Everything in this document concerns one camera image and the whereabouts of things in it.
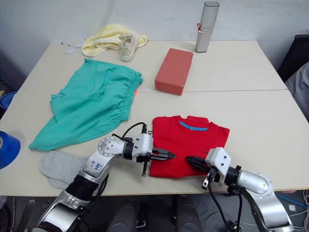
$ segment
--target gray sock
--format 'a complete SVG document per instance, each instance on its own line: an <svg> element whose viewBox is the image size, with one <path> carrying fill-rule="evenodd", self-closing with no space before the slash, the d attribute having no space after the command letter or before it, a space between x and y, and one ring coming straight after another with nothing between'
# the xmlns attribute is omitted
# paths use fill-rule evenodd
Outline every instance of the gray sock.
<svg viewBox="0 0 309 232"><path fill-rule="evenodd" d="M52 187L66 189L87 159L62 151L51 151L42 156L39 168Z"/></svg>

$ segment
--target gray cloth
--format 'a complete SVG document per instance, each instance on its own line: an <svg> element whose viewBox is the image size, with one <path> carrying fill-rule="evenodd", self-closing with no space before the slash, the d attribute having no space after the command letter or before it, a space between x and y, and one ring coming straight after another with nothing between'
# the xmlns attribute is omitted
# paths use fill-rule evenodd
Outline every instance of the gray cloth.
<svg viewBox="0 0 309 232"><path fill-rule="evenodd" d="M309 122L309 62L297 70L285 85Z"/></svg>
<svg viewBox="0 0 309 232"><path fill-rule="evenodd" d="M85 157L51 151L42 156L39 168L52 187L66 189L86 161Z"/></svg>

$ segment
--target blue tape roll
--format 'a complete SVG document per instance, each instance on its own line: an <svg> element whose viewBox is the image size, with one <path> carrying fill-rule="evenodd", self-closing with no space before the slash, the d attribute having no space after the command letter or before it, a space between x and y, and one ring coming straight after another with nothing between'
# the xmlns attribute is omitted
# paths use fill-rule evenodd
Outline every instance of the blue tape roll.
<svg viewBox="0 0 309 232"><path fill-rule="evenodd" d="M7 93L0 98L0 107L2 109L6 110L9 107L11 101L13 100L15 93L17 93L17 91Z"/></svg>
<svg viewBox="0 0 309 232"><path fill-rule="evenodd" d="M17 157L19 150L19 140L3 131L0 131L0 169L12 163Z"/></svg>

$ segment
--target green shorts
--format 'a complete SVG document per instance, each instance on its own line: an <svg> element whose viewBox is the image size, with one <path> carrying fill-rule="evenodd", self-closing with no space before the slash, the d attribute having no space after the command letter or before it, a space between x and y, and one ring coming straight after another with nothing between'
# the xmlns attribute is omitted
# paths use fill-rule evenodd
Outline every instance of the green shorts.
<svg viewBox="0 0 309 232"><path fill-rule="evenodd" d="M126 66L85 59L58 94L54 112L30 149L50 151L103 136L128 120L141 73Z"/></svg>

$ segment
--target blue object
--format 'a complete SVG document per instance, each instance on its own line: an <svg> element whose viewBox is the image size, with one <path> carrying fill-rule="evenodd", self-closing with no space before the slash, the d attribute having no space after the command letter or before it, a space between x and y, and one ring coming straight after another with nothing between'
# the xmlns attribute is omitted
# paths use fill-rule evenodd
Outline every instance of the blue object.
<svg viewBox="0 0 309 232"><path fill-rule="evenodd" d="M309 209L309 206L306 206L306 205L304 205L304 204L302 204L302 203L299 203L299 202L297 202L297 201L294 201L294 200L292 200L292 199L290 199L290 198L283 197L283 196L278 195L278 194L276 194L276 197L278 197L278 198L280 198L280 199L283 199L283 200L285 200L285 201L288 201L288 202L292 202L292 203L294 203L294 204L297 204L297 205L299 205L299 206L301 206L301 207L304 207L305 209Z"/></svg>
<svg viewBox="0 0 309 232"><path fill-rule="evenodd" d="M12 101L14 95L15 95L15 93L17 93L17 91L11 92L11 93L7 93L7 94L3 95L0 98L0 107L2 109L6 110L9 107L9 105L10 105L10 103L11 103L11 101Z"/></svg>
<svg viewBox="0 0 309 232"><path fill-rule="evenodd" d="M185 124L185 123L183 123L181 121L179 121L179 124L182 125L183 127L186 127L188 129L191 129L191 130L194 130L194 131L196 131L196 130L197 131L207 131L208 130L208 128L191 127L191 126L189 126L189 125L187 125L187 124Z"/></svg>
<svg viewBox="0 0 309 232"><path fill-rule="evenodd" d="M0 169L12 163L17 157L19 150L19 140L3 131L0 131Z"/></svg>

